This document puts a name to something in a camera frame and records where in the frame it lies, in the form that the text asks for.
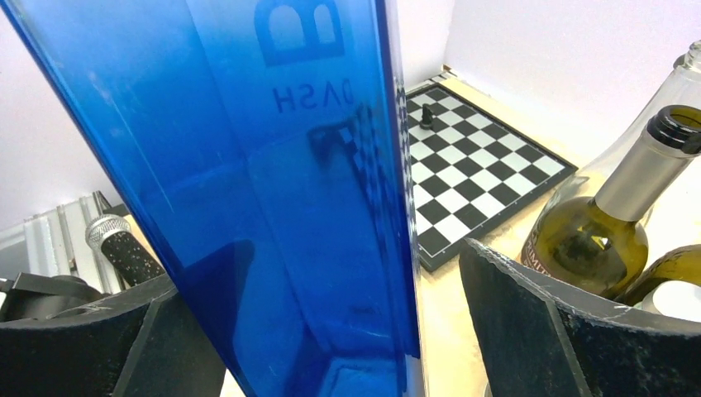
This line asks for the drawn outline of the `dark green labelled wine bottle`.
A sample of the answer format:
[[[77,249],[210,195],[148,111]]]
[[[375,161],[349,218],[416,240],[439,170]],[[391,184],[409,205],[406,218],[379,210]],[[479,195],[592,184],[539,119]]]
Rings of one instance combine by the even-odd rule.
[[[618,298],[648,260],[643,216],[699,154],[699,109],[661,108],[595,195],[562,201],[540,216],[521,264],[605,299]]]

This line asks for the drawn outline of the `blue square glass bottle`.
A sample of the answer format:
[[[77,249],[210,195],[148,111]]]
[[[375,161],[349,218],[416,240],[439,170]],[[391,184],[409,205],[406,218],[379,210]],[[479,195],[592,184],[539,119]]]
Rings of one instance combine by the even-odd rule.
[[[423,396],[394,1],[4,1],[248,396]]]

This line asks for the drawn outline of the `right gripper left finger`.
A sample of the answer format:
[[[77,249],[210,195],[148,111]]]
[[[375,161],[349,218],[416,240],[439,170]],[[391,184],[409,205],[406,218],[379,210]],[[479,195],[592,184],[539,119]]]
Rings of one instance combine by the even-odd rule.
[[[218,396],[225,373],[167,275],[1,325],[3,396]]]

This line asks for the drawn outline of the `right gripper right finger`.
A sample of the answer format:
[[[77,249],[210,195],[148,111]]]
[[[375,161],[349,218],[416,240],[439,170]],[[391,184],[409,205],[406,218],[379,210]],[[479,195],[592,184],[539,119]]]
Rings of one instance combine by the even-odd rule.
[[[699,395],[698,323],[601,298],[472,238],[459,268],[493,395]]]

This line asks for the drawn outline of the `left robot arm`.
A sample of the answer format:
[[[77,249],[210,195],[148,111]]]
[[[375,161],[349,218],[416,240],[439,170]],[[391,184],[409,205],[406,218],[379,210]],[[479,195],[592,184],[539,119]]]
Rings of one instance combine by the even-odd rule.
[[[1,279],[1,322],[45,320],[65,310],[108,296],[72,275],[43,276],[19,273]]]

